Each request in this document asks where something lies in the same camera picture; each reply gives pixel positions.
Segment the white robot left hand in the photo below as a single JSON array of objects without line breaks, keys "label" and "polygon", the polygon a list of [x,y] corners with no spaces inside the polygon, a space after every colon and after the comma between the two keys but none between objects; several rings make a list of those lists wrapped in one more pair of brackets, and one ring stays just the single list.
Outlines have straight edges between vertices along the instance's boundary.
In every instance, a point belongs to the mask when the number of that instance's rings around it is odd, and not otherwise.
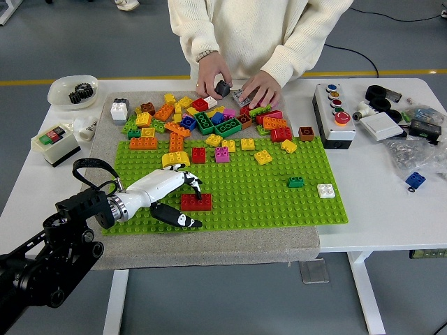
[{"label": "white robot left hand", "polygon": [[183,214],[174,207],[160,202],[167,194],[184,184],[190,185],[198,200],[202,199],[200,185],[202,181],[190,172],[182,171],[184,164],[176,164],[157,169],[130,185],[126,191],[115,193],[115,204],[119,210],[116,220],[125,222],[135,215],[137,210],[148,208],[153,218],[180,228],[199,228],[199,220]]}]

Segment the person's left hand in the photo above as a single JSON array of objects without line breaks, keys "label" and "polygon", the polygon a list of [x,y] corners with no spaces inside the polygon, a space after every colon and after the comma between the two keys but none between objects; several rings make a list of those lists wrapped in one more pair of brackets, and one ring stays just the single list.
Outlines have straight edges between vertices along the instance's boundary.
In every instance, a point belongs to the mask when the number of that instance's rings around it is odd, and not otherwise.
[{"label": "person's left hand", "polygon": [[281,98],[281,86],[279,83],[265,71],[260,71],[251,77],[242,87],[240,101],[244,101],[252,93],[255,93],[251,98],[249,107],[254,109],[258,104],[261,107],[276,105]]}]

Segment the person's right hand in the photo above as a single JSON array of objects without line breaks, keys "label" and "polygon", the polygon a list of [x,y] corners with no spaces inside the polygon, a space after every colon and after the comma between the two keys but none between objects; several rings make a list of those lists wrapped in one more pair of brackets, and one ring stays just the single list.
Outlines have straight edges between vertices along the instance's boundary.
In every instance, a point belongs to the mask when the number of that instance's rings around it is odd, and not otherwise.
[{"label": "person's right hand", "polygon": [[222,75],[223,80],[230,87],[233,85],[232,77],[225,59],[217,51],[213,51],[207,56],[203,57],[198,62],[198,66],[199,69],[196,83],[196,93],[202,98],[211,96],[216,100],[221,100],[222,96],[219,95],[214,89],[214,81],[216,76]]}]

